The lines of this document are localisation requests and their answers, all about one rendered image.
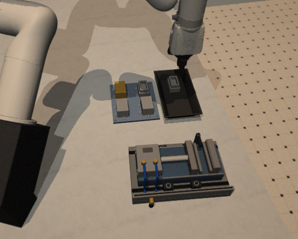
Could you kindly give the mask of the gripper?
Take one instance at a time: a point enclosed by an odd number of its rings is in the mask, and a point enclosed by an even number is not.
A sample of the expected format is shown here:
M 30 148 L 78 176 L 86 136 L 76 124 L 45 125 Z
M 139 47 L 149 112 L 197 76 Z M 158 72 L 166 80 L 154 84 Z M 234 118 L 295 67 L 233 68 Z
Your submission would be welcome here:
M 169 55 L 178 58 L 177 66 L 179 69 L 185 69 L 187 61 L 192 55 L 201 53 L 205 33 L 205 24 L 195 29 L 187 29 L 174 21 L 169 38 Z M 192 31 L 193 30 L 193 31 Z

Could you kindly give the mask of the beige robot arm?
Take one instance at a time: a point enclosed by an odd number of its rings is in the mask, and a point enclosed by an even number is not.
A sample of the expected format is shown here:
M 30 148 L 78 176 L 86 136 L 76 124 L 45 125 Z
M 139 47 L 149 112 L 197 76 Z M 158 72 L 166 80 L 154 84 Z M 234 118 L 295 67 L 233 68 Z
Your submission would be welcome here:
M 207 0 L 179 0 L 172 20 L 187 29 L 202 25 Z M 0 33 L 15 38 L 0 74 L 0 120 L 36 125 L 31 119 L 50 44 L 57 31 L 54 11 L 24 0 L 0 0 Z

